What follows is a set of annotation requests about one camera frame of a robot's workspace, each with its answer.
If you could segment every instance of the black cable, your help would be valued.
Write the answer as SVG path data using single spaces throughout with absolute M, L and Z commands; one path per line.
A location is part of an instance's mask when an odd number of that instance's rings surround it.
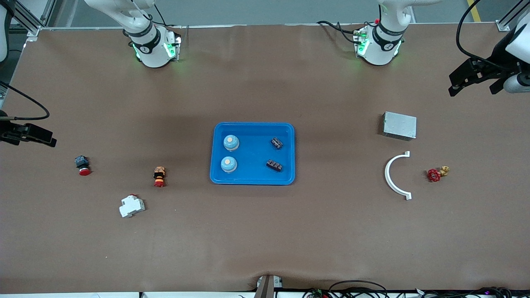
M 386 292 L 386 290 L 383 292 L 383 291 L 379 291 L 379 290 L 373 290 L 373 289 L 367 288 L 367 287 L 350 287 L 350 288 L 347 288 L 344 291 L 347 291 L 347 292 L 358 292 L 359 294 L 355 295 L 355 297 L 357 297 L 359 295 L 362 295 L 362 294 L 366 294 L 366 295 L 369 295 L 369 296 L 373 297 L 371 293 L 374 293 L 374 294 L 377 295 L 378 298 L 381 298 L 381 296 L 379 296 L 379 294 L 384 295 L 385 298 L 389 298 L 388 293 Z
M 375 298 L 370 292 L 366 292 L 366 293 L 363 293 L 363 294 L 368 295 L 368 296 L 370 296 L 372 298 Z
M 152 21 L 153 20 L 153 16 L 150 15 L 150 14 L 147 14 L 149 17 L 151 18 L 148 18 L 147 15 L 143 14 L 142 11 L 140 10 L 140 8 L 138 7 L 138 5 L 136 5 L 136 2 L 134 2 L 134 0 L 130 0 L 132 4 L 134 4 L 134 6 L 136 7 L 136 9 L 138 9 L 138 11 L 144 16 L 144 18 Z
M 165 23 L 164 17 L 162 16 L 160 11 L 158 10 L 158 7 L 156 7 L 156 4 L 155 4 L 155 9 L 158 12 L 158 15 L 160 16 L 160 19 L 162 19 L 162 23 L 164 23 L 164 26 L 167 26 L 167 24 Z
M 30 96 L 26 95 L 22 91 L 18 90 L 15 87 L 12 87 L 11 85 L 9 85 L 7 83 L 4 83 L 4 82 L 0 81 L 0 85 L 5 87 L 5 88 L 11 89 L 11 90 L 15 91 L 16 93 L 22 95 L 23 97 L 29 99 L 31 102 L 33 102 L 36 105 L 38 105 L 46 113 L 46 116 L 41 116 L 41 117 L 6 117 L 9 120 L 42 120 L 42 119 L 46 119 L 46 118 L 50 117 L 50 112 L 43 105 L 41 105 L 40 102 L 36 101 L 35 99 L 31 98 Z
M 336 282 L 336 283 L 334 283 L 334 284 L 332 284 L 332 285 L 330 286 L 330 288 L 328 289 L 328 291 L 331 291 L 331 289 L 332 289 L 334 286 L 337 286 L 337 285 L 340 285 L 340 284 L 352 284 L 352 283 L 363 283 L 363 284 L 371 284 L 371 285 L 378 286 L 378 287 L 382 288 L 383 291 L 385 292 L 385 294 L 388 296 L 388 290 L 387 290 L 384 286 L 382 286 L 382 285 L 380 285 L 380 284 L 378 284 L 378 283 L 374 283 L 374 282 L 362 281 L 362 280 L 360 280 L 360 279 L 352 279 L 352 280 L 350 280 L 350 281 Z
M 339 27 L 339 30 L 340 30 L 340 32 L 342 33 L 342 36 L 344 36 L 344 38 L 346 38 L 346 40 L 348 40 L 349 42 L 354 43 L 354 44 L 356 44 L 356 45 L 360 45 L 360 44 L 361 44 L 360 41 L 355 41 L 355 40 L 353 40 L 353 39 L 349 39 L 349 38 L 346 36 L 346 34 L 345 34 L 344 30 L 342 29 L 342 27 L 340 26 L 340 23 L 339 23 L 339 22 L 337 22 L 337 26 Z
M 513 19 L 515 19 L 515 17 L 518 16 L 519 13 L 521 13 L 521 11 L 523 11 L 523 9 L 525 9 L 529 4 L 530 2 L 526 2 L 526 4 L 523 5 L 523 7 L 521 7 L 519 11 L 517 11 L 516 13 L 514 13 L 514 15 L 511 16 L 511 18 L 506 22 L 506 24 L 510 23 Z
M 161 22 L 155 22 L 155 21 L 153 21 L 153 15 L 151 15 L 151 14 L 149 14 L 149 13 L 147 14 L 149 17 L 147 17 L 145 14 L 142 14 L 142 15 L 143 15 L 144 18 L 146 18 L 147 20 L 152 21 L 153 24 L 162 25 L 162 26 L 165 26 L 165 27 L 177 26 L 177 25 L 175 25 L 175 24 L 170 24 L 170 25 L 168 25 L 168 24 L 164 24 L 164 23 L 161 23 Z
M 456 28 L 456 46 L 458 47 L 458 49 L 465 55 L 471 57 L 471 58 L 475 58 L 477 60 L 480 60 L 480 61 L 483 61 L 483 62 L 486 62 L 492 66 L 495 66 L 496 68 L 500 68 L 500 69 L 503 69 L 505 71 L 509 71 L 510 69 L 506 68 L 506 67 L 503 67 L 503 66 L 500 66 L 500 65 L 497 65 L 487 59 L 484 59 L 480 56 L 477 56 L 475 54 L 472 54 L 466 50 L 464 50 L 464 48 L 462 47 L 462 45 L 460 45 L 460 31 L 462 29 L 462 24 L 464 23 L 464 20 L 466 18 L 466 16 L 469 14 L 469 12 L 478 4 L 478 2 L 481 2 L 482 0 L 476 0 L 475 2 L 473 2 L 468 8 L 467 10 L 464 12 L 464 15 L 462 15 L 462 18 L 460 19 L 460 22 L 458 23 L 458 27 Z
M 512 7 L 511 10 L 510 10 L 505 16 L 503 16 L 502 19 L 500 19 L 499 24 L 502 23 L 502 22 L 504 21 L 504 19 L 507 18 L 508 15 L 509 15 L 512 11 L 514 11 L 514 10 L 515 10 L 515 9 L 516 9 L 516 8 L 517 8 L 517 7 L 523 2 L 523 1 L 524 1 L 524 0 L 520 0 L 519 3 L 517 3 L 516 5 L 514 5 L 514 7 Z
M 328 26 L 330 26 L 331 28 L 337 30 L 337 31 L 340 31 L 340 29 L 338 27 L 335 27 L 335 25 L 333 25 L 332 23 L 328 22 L 328 21 L 320 21 L 320 22 L 317 22 L 317 24 L 326 24 Z M 347 34 L 353 34 L 354 32 L 353 31 L 348 31 L 348 30 L 343 30 L 345 33 Z
M 333 298 L 333 296 L 334 296 L 335 298 L 341 298 L 341 297 L 339 297 L 337 294 L 335 294 L 335 293 L 333 293 L 333 292 L 328 292 L 328 293 L 330 294 L 330 295 L 328 296 L 329 298 Z
M 311 292 L 311 289 L 307 290 L 304 295 L 302 295 L 302 298 L 305 298 L 305 295 L 307 295 L 309 292 Z

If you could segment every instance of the yellow floor line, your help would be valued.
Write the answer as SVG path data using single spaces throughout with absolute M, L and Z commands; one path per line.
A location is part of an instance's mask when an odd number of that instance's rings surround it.
M 467 0 L 467 4 L 469 6 L 471 6 L 471 4 L 473 4 L 473 2 L 474 2 L 473 0 Z M 479 16 L 479 11 L 476 10 L 476 6 L 471 9 L 471 16 L 473 17 L 473 21 L 474 22 L 481 22 L 480 16 Z

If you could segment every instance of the cable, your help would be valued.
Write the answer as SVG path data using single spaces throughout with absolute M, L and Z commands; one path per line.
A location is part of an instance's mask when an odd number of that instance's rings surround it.
M 337 30 L 337 31 L 341 31 L 338 27 L 335 27 L 335 25 L 333 25 L 332 23 L 328 22 L 328 21 L 320 21 L 320 22 L 317 22 L 317 24 L 326 24 L 328 26 L 330 26 L 331 28 Z M 354 32 L 353 31 L 348 31 L 348 30 L 343 30 L 345 33 L 348 33 L 348 34 L 353 34 Z
M 339 30 L 340 30 L 340 32 L 342 33 L 342 36 L 344 36 L 344 38 L 346 38 L 346 40 L 348 40 L 349 42 L 354 43 L 354 44 L 356 44 L 356 45 L 360 45 L 360 44 L 361 44 L 360 41 L 355 41 L 355 40 L 353 40 L 353 39 L 349 39 L 349 38 L 346 36 L 346 34 L 345 34 L 344 30 L 342 29 L 342 27 L 340 26 L 340 23 L 339 23 L 339 22 L 337 22 L 337 26 L 339 27 Z
M 317 24 L 326 24 L 326 25 L 329 25 L 331 28 L 335 29 L 335 30 L 338 30 L 340 31 L 340 33 L 342 33 L 342 36 L 344 36 L 344 38 L 346 38 L 346 40 L 348 40 L 349 42 L 351 43 L 354 43 L 356 45 L 360 45 L 361 43 L 359 41 L 354 41 L 352 39 L 349 39 L 347 36 L 346 36 L 346 33 L 347 34 L 353 34 L 354 32 L 353 31 L 349 31 L 349 30 L 344 30 L 341 25 L 340 25 L 340 22 L 337 22 L 337 26 L 333 25 L 332 23 L 328 22 L 328 21 L 319 21 L 317 22 Z
M 525 294 L 528 294 L 527 291 L 518 292 L 518 294 L 519 293 L 519 297 L 524 297 Z M 496 298 L 512 298 L 511 291 L 503 287 L 483 287 L 471 292 L 447 291 L 443 294 L 436 291 L 425 291 L 425 294 L 422 295 L 421 298 L 466 298 L 469 295 L 477 298 L 481 297 L 481 295 L 493 295 Z
M 31 98 L 30 96 L 26 95 L 22 91 L 18 90 L 15 87 L 12 87 L 11 85 L 9 85 L 7 83 L 4 83 L 4 82 L 0 81 L 0 85 L 5 87 L 5 88 L 11 89 L 11 90 L 15 91 L 16 93 L 22 95 L 23 97 L 29 99 L 31 102 L 33 102 L 36 105 L 38 105 L 46 113 L 46 116 L 41 116 L 41 117 L 0 117 L 0 120 L 43 120 L 43 119 L 46 119 L 46 118 L 50 117 L 50 112 L 43 105 L 41 105 L 40 102 L 36 101 L 35 99 Z
M 304 293 L 304 295 L 302 295 L 302 298 L 305 298 L 305 295 L 307 295 L 307 294 L 310 293 L 310 292 L 311 292 L 311 289 L 307 290 L 307 291 Z
M 334 284 L 332 284 L 332 285 L 330 286 L 330 288 L 328 289 L 328 291 L 331 291 L 331 289 L 332 289 L 333 287 L 337 286 L 337 285 L 340 285 L 340 284 L 352 284 L 352 283 L 363 283 L 363 284 L 371 284 L 371 285 L 378 286 L 378 287 L 382 288 L 383 291 L 385 292 L 386 296 L 388 296 L 388 290 L 387 290 L 384 286 L 382 286 L 382 285 L 380 285 L 380 284 L 378 284 L 378 283 L 374 283 L 374 282 L 362 281 L 362 280 L 360 280 L 360 279 L 353 279 L 353 280 L 351 280 L 351 281 L 341 281 L 341 282 L 336 282 L 336 283 L 334 283 Z
M 524 0 L 520 0 L 519 3 L 517 3 L 516 5 L 514 5 L 514 7 L 511 8 L 511 10 L 505 15 L 502 17 L 502 19 L 500 19 L 499 21 L 499 24 L 502 23 L 504 21 L 505 18 L 507 18 L 509 16 L 509 14 L 514 11 Z
M 150 14 L 147 14 L 148 16 L 150 16 L 151 18 L 148 18 L 147 15 L 144 14 L 144 12 L 140 9 L 140 7 L 138 7 L 138 5 L 136 4 L 136 2 L 134 2 L 134 0 L 131 0 L 131 3 L 134 5 L 134 7 L 136 7 L 136 9 L 144 16 L 144 18 L 152 21 L 153 20 L 153 16 L 150 15 Z
M 167 26 L 167 24 L 165 23 L 164 17 L 162 16 L 160 11 L 158 10 L 158 7 L 156 7 L 156 4 L 155 4 L 155 9 L 158 12 L 158 15 L 160 16 L 160 19 L 162 19 L 162 23 L 164 23 L 164 26 Z
M 506 68 L 506 67 L 503 67 L 503 66 L 500 66 L 500 65 L 497 65 L 487 59 L 484 59 L 480 56 L 477 56 L 475 54 L 472 54 L 466 50 L 464 50 L 464 48 L 462 48 L 462 45 L 460 45 L 460 31 L 462 29 L 462 24 L 464 23 L 464 20 L 466 18 L 466 16 L 469 14 L 469 12 L 475 7 L 475 5 L 477 5 L 478 2 L 481 2 L 482 0 L 476 0 L 475 2 L 473 2 L 468 8 L 467 10 L 464 12 L 464 15 L 462 15 L 462 18 L 460 19 L 460 22 L 458 23 L 458 27 L 456 28 L 456 46 L 458 47 L 458 49 L 463 53 L 465 54 L 466 56 L 469 56 L 471 58 L 475 58 L 477 60 L 480 60 L 480 61 L 483 61 L 483 62 L 486 62 L 494 67 L 497 67 L 497 68 L 500 68 L 502 70 L 505 70 L 505 71 L 509 71 L 510 69 Z
M 510 23 L 513 19 L 515 19 L 515 17 L 518 16 L 519 13 L 521 13 L 521 11 L 523 11 L 523 9 L 525 9 L 529 4 L 530 2 L 526 2 L 526 4 L 523 5 L 523 7 L 521 7 L 519 11 L 517 11 L 514 15 L 511 16 L 511 18 L 506 22 L 506 24 Z

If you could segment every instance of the red button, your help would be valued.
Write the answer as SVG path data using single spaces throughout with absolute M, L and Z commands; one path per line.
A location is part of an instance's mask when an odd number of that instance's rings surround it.
M 89 169 L 87 169 L 87 168 L 83 168 L 83 169 L 79 170 L 79 175 L 81 175 L 81 176 L 87 176 L 90 173 L 92 173 L 92 172 Z

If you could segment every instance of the green led light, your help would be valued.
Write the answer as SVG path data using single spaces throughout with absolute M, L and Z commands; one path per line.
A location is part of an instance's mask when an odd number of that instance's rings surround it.
M 141 60 L 140 54 L 138 53 L 138 49 L 136 49 L 136 46 L 132 45 L 132 48 L 134 49 L 134 52 L 136 53 L 136 58 L 138 58 L 138 60 Z
M 165 48 L 166 48 L 166 51 L 167 51 L 167 55 L 170 58 L 175 57 L 175 47 L 172 46 L 171 44 L 166 44 L 166 43 L 164 45 L 165 45 Z
M 364 55 L 369 45 L 370 43 L 368 42 L 367 38 L 359 45 L 359 50 L 357 51 L 357 53 L 359 53 L 359 55 Z
M 401 41 L 396 46 L 396 51 L 394 52 L 394 56 L 398 54 L 399 46 L 401 45 Z

